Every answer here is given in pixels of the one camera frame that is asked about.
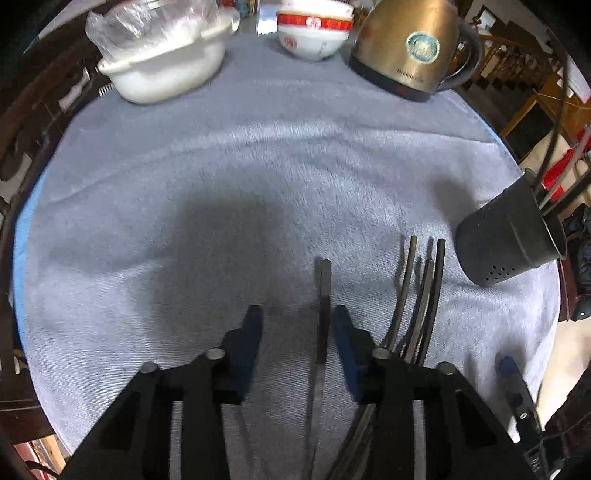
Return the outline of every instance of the white paper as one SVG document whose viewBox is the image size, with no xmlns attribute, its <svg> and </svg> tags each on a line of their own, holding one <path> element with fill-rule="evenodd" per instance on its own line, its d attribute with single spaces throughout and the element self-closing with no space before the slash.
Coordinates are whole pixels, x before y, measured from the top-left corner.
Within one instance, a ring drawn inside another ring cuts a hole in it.
<svg viewBox="0 0 591 480">
<path fill-rule="evenodd" d="M 562 74 L 563 68 L 560 67 L 558 75 L 562 77 Z M 569 87 L 575 92 L 577 97 L 579 97 L 583 103 L 587 103 L 587 101 L 589 101 L 591 98 L 591 88 L 589 88 L 589 84 L 571 57 L 569 57 Z"/>
</svg>

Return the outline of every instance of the pot handle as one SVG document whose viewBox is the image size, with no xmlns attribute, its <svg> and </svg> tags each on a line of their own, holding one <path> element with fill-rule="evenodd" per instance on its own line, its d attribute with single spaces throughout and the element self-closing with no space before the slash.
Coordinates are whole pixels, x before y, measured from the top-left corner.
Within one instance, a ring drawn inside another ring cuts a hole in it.
<svg viewBox="0 0 591 480">
<path fill-rule="evenodd" d="M 437 91 L 455 88 L 467 82 L 476 73 L 484 58 L 484 44 L 478 36 L 478 32 L 463 20 L 460 23 L 460 35 L 465 37 L 470 44 L 470 54 L 464 65 L 441 81 Z"/>
</svg>

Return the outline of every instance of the white bowl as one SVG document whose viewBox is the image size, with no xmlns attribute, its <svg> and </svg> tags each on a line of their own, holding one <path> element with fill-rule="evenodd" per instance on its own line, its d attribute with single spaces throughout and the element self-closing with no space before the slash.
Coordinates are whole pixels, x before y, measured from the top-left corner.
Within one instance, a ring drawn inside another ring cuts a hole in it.
<svg viewBox="0 0 591 480">
<path fill-rule="evenodd" d="M 278 12 L 302 12 L 318 17 L 353 18 L 353 7 L 335 0 L 283 0 Z"/>
<path fill-rule="evenodd" d="M 238 29 L 234 9 L 219 10 L 216 23 L 196 39 L 163 44 L 130 59 L 97 65 L 122 97 L 133 103 L 153 103 L 180 95 L 208 81 L 222 64 L 225 40 Z"/>
<path fill-rule="evenodd" d="M 352 18 L 319 17 L 302 12 L 277 12 L 277 26 L 306 27 L 312 30 L 350 31 L 353 28 Z"/>
<path fill-rule="evenodd" d="M 349 32 L 277 25 L 277 36 L 281 45 L 296 57 L 319 61 L 333 55 L 349 38 Z"/>
</svg>

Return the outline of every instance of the kettle base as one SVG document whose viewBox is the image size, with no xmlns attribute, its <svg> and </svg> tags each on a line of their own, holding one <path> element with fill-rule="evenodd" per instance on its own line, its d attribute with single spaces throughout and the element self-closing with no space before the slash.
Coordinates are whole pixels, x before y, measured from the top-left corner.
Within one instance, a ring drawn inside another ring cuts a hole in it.
<svg viewBox="0 0 591 480">
<path fill-rule="evenodd" d="M 408 100 L 413 100 L 414 102 L 426 102 L 431 98 L 431 95 L 433 95 L 432 93 L 422 92 L 420 90 L 410 88 L 407 85 L 403 85 L 396 80 L 386 77 L 386 75 L 376 72 L 374 69 L 361 63 L 352 54 L 349 57 L 349 67 L 351 67 L 351 70 L 353 70 L 357 75 L 362 76 L 364 79 L 370 81 L 374 85 L 377 85 L 378 87 L 393 93 L 394 95 L 398 95 Z"/>
</svg>

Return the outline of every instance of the red stripe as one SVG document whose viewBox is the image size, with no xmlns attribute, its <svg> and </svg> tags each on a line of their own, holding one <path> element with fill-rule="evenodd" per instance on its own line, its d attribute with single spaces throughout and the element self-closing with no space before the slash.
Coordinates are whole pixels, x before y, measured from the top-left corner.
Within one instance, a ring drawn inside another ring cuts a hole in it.
<svg viewBox="0 0 591 480">
<path fill-rule="evenodd" d="M 327 28 L 330 30 L 351 30 L 351 20 L 336 20 L 334 18 L 314 17 L 312 15 L 277 14 L 277 23 L 282 25 L 296 25 L 314 29 Z"/>
</svg>

